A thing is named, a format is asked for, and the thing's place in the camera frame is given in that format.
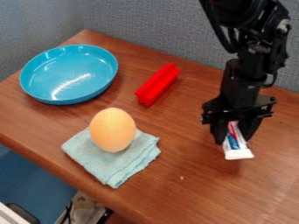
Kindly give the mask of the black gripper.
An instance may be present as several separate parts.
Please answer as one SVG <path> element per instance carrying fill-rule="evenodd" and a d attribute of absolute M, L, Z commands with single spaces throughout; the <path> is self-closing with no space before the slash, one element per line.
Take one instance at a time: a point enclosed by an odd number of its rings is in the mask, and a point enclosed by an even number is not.
<path fill-rule="evenodd" d="M 245 140 L 255 135 L 263 118 L 274 114 L 274 96 L 262 95 L 262 81 L 249 80 L 239 71 L 239 61 L 227 62 L 219 96 L 202 105 L 202 123 L 210 124 L 215 144 L 222 145 L 229 134 L 230 121 L 238 121 Z"/>

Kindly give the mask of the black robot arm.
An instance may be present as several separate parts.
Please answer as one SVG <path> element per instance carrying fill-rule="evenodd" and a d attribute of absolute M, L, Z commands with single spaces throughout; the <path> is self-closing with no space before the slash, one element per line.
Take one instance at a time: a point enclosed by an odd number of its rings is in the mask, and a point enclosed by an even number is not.
<path fill-rule="evenodd" d="M 219 42 L 238 57 L 227 61 L 219 96 L 202 104 L 202 122 L 222 144 L 235 121 L 250 139 L 265 118 L 274 114 L 274 96 L 259 91 L 277 82 L 286 66 L 291 31 L 287 8 L 279 0 L 199 0 Z"/>

